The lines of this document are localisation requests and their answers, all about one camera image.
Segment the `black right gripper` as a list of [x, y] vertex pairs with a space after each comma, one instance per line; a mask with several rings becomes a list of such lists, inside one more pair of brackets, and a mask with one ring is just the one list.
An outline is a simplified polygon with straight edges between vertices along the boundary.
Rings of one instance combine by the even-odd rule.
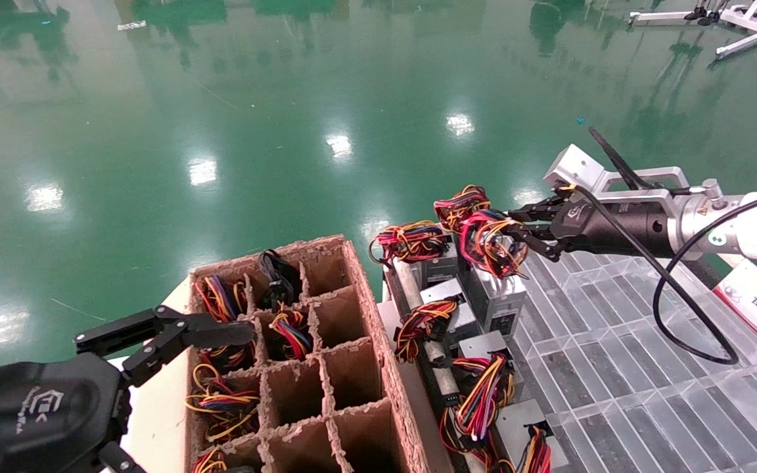
[[669, 218], [661, 204], [604, 203], [597, 206], [589, 200], [568, 201], [567, 196], [555, 195], [509, 210], [507, 215], [515, 221], [548, 221], [551, 224], [510, 223], [502, 233], [549, 261], [560, 261], [565, 252], [574, 251], [640, 256], [641, 252], [601, 212], [604, 208], [650, 255], [656, 258], [673, 256], [668, 234]]

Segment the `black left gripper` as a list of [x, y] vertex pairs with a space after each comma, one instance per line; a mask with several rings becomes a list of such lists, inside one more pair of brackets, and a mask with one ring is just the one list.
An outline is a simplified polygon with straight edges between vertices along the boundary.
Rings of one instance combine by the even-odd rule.
[[[0, 472], [145, 473], [120, 446], [130, 416], [128, 386], [143, 386], [187, 348], [241, 347], [255, 339], [249, 321], [219, 323], [207, 313], [160, 305], [76, 335], [80, 355], [73, 359], [0, 366]], [[123, 362], [122, 373], [102, 358], [137, 344], [143, 346]]]

